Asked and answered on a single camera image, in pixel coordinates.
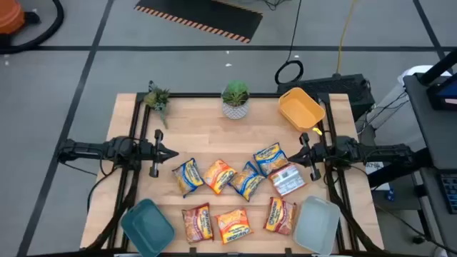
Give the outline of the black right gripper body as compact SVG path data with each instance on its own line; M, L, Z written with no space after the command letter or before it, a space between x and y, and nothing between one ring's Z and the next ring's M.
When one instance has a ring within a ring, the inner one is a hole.
M302 148L304 148L304 156L302 158L306 158L306 166L311 169L311 180L317 181L321 178L321 172L316 167L316 162L318 160L318 155L316 150L309 145L309 137L307 133L302 133L300 136L300 142L302 144Z

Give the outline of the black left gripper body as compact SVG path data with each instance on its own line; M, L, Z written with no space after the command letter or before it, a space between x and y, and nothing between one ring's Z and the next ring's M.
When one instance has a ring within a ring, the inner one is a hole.
M151 143L145 140L147 154L149 155L149 160L152 160L151 168L149 169L150 177L157 178L159 176L159 170L157 166L159 165L160 161L160 145L161 141L164 137L163 132L160 129L156 129L154 131L154 138L155 142Z

